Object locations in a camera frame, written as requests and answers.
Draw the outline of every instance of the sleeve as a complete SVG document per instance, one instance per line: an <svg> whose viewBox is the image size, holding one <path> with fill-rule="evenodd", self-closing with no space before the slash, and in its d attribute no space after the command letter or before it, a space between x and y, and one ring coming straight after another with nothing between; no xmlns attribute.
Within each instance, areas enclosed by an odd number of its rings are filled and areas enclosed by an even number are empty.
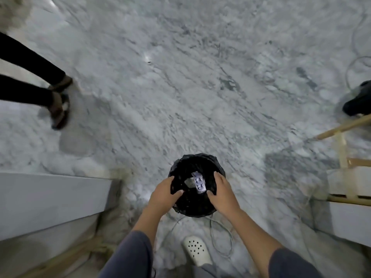
<svg viewBox="0 0 371 278"><path fill-rule="evenodd" d="M98 278L150 278L153 252L149 238L131 231L100 271Z"/></svg>
<svg viewBox="0 0 371 278"><path fill-rule="evenodd" d="M269 278L322 278L312 264L286 248L273 253L268 272Z"/></svg>

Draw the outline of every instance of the foot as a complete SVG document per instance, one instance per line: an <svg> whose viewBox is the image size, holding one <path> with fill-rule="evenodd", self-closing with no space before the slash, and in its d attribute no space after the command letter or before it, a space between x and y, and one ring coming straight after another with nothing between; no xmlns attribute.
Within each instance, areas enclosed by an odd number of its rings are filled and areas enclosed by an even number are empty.
<svg viewBox="0 0 371 278"><path fill-rule="evenodd" d="M50 85L48 89L54 92L62 93L68 86L72 84L72 82L72 78L65 75L62 81L60 81L58 84Z"/></svg>
<svg viewBox="0 0 371 278"><path fill-rule="evenodd" d="M69 108L68 95L53 92L53 104L48 107L53 130L60 130L67 124Z"/></svg>
<svg viewBox="0 0 371 278"><path fill-rule="evenodd" d="M188 236L183 240L183 246L196 266L213 264L205 242L196 236Z"/></svg>

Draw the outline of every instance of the black pants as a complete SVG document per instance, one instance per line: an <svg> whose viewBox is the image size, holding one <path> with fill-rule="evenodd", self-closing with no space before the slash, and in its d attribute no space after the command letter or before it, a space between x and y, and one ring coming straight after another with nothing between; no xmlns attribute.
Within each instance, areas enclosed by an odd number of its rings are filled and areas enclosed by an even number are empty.
<svg viewBox="0 0 371 278"><path fill-rule="evenodd" d="M59 83L66 73L12 37L0 32L0 58L18 65L51 85ZM52 91L0 74L0 99L49 107Z"/></svg>

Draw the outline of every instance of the black plastic bag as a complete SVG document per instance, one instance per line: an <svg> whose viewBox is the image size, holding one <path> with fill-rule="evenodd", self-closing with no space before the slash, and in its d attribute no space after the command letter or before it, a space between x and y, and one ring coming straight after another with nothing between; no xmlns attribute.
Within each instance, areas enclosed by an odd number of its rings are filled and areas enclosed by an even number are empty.
<svg viewBox="0 0 371 278"><path fill-rule="evenodd" d="M171 194L178 190L184 190L183 195L175 203L173 209L186 216L200 218L214 213L216 210L210 203L206 192L200 193L196 187L189 187L189 179L198 172L204 179L206 190L210 190L216 195L216 183L214 172L225 176L223 168L220 166L216 157L204 153L196 155L184 155L181 159L175 161L170 168L169 176L174 176L171 183Z"/></svg>

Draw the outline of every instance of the marble floor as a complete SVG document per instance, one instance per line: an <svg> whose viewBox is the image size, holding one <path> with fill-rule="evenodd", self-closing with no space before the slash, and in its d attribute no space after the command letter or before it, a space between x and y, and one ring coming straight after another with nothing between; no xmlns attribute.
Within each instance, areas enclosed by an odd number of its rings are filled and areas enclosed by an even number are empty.
<svg viewBox="0 0 371 278"><path fill-rule="evenodd" d="M313 136L346 119L346 69L371 55L370 7L371 0L23 0L1 27L75 79L72 115L58 132L39 107L0 102L0 168L123 178L120 207L100 230L119 242L176 159L212 154L268 233L324 277L366 277L359 246L313 229L308 200L326 195L326 170L338 168L331 141ZM0 72L46 85L4 62ZM370 78L362 62L349 71L352 87ZM350 136L352 154L366 156L368 129ZM174 227L180 218L170 212L160 223L156 269L185 264L180 242L197 234L223 272L256 275L233 230L224 258L208 220ZM214 225L212 232L227 253L228 234Z"/></svg>

